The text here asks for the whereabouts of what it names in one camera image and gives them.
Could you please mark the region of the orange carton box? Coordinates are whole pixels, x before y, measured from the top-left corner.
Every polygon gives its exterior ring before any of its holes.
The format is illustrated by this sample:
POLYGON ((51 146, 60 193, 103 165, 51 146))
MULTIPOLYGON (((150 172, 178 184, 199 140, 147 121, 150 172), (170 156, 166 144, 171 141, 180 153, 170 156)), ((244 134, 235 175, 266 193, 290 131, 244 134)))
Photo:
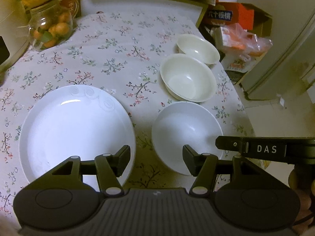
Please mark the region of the orange carton box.
POLYGON ((260 37, 268 37, 272 31, 272 16, 249 3, 217 2, 209 5, 202 22, 210 26, 238 23, 244 30, 260 37))

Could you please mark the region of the snack box with logo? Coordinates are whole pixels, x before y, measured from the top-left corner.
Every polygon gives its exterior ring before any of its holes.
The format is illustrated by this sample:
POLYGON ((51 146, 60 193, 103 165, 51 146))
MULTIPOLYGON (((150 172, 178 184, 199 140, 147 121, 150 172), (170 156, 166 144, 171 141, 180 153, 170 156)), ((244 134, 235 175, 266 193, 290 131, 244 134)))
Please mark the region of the snack box with logo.
POLYGON ((250 72, 258 63, 257 59, 243 55, 225 55, 221 60, 225 72, 233 85, 240 83, 246 73, 250 72))

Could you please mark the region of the large white bowl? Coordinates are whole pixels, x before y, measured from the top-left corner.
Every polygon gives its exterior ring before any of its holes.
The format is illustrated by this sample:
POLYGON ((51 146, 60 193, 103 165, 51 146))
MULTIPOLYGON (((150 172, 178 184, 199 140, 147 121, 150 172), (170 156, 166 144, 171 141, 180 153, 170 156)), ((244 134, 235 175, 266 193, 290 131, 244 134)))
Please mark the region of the large white bowl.
POLYGON ((183 160, 183 146, 189 145, 198 154, 210 153, 219 159, 223 151, 215 140, 223 134, 217 119, 204 107, 192 102, 175 102, 164 108, 152 126, 154 150, 171 170, 188 176, 183 160))

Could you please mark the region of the floral tablecloth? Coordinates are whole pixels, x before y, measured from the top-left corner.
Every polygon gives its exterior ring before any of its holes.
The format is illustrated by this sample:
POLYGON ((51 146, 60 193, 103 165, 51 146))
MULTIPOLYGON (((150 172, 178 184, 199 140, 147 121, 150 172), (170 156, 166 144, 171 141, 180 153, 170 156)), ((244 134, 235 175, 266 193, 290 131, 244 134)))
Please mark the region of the floral tablecloth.
POLYGON ((160 63, 177 51, 180 34, 198 35, 195 24, 176 14, 121 12, 77 20, 65 43, 28 50, 1 84, 1 218, 18 226, 16 194, 27 185, 19 159, 25 118, 34 104, 67 85, 86 85, 114 96, 136 136, 136 160, 126 188, 189 188, 193 178, 174 173, 157 157, 151 139, 158 113, 175 99, 160 77, 160 63))

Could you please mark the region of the plastic bag with orange packs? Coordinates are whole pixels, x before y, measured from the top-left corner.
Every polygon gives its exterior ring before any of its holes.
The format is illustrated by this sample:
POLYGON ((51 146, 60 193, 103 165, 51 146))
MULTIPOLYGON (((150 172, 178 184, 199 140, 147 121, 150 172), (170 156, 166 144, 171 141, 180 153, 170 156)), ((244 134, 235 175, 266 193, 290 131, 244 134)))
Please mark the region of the plastic bag with orange packs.
POLYGON ((211 36, 216 48, 225 54, 259 57, 273 46, 270 39, 247 32, 238 23, 214 28, 211 36))

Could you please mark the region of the glass jar of small oranges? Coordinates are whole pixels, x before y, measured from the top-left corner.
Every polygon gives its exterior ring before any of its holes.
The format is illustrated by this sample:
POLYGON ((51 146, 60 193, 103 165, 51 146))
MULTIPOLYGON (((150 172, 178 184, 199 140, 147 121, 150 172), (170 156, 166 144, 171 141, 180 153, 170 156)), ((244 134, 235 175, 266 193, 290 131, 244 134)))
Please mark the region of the glass jar of small oranges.
POLYGON ((73 33, 73 15, 60 0, 49 0, 30 9, 30 14, 29 42, 37 51, 64 43, 73 33))

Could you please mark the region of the white Changhong air fryer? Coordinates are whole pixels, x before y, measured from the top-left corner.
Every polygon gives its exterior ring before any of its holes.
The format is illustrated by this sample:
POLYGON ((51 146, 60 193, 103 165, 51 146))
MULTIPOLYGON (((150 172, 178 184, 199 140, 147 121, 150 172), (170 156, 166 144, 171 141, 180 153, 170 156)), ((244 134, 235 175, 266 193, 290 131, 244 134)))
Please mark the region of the white Changhong air fryer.
POLYGON ((29 45, 29 22, 21 0, 1 0, 1 72, 11 67, 29 45))

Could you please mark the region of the cream bowl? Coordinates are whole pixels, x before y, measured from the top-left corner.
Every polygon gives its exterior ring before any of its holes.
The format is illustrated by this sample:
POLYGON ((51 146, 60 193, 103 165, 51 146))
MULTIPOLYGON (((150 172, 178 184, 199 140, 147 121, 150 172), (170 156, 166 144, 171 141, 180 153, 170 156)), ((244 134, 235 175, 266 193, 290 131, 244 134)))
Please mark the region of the cream bowl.
POLYGON ((166 56, 160 64, 160 76, 170 94, 179 100, 201 103, 216 93, 212 70, 186 54, 166 56))
POLYGON ((207 65, 220 61, 220 53, 216 47, 199 36, 181 34, 178 36, 177 46, 179 52, 194 57, 207 65))

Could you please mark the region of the white plate with swirls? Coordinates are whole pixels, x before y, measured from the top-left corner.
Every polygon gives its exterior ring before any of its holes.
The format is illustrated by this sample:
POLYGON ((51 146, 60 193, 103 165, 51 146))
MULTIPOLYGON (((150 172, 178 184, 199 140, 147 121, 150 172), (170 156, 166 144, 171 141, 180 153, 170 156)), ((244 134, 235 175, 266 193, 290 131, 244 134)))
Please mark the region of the white plate with swirls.
POLYGON ((49 92, 29 111, 23 123, 19 155, 31 183, 71 156, 83 161, 103 153, 131 149, 130 161, 118 178, 131 174, 136 137, 128 113, 116 98, 96 87, 71 85, 49 92))

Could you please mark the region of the white refrigerator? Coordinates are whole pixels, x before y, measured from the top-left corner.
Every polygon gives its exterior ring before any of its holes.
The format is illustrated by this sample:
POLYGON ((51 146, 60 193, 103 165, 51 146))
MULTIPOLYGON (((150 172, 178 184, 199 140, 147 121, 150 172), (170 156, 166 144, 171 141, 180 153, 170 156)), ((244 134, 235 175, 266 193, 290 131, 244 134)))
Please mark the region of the white refrigerator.
POLYGON ((273 100, 292 86, 309 61, 307 41, 314 34, 314 0, 239 0, 272 16, 273 47, 241 82, 251 101, 273 100))

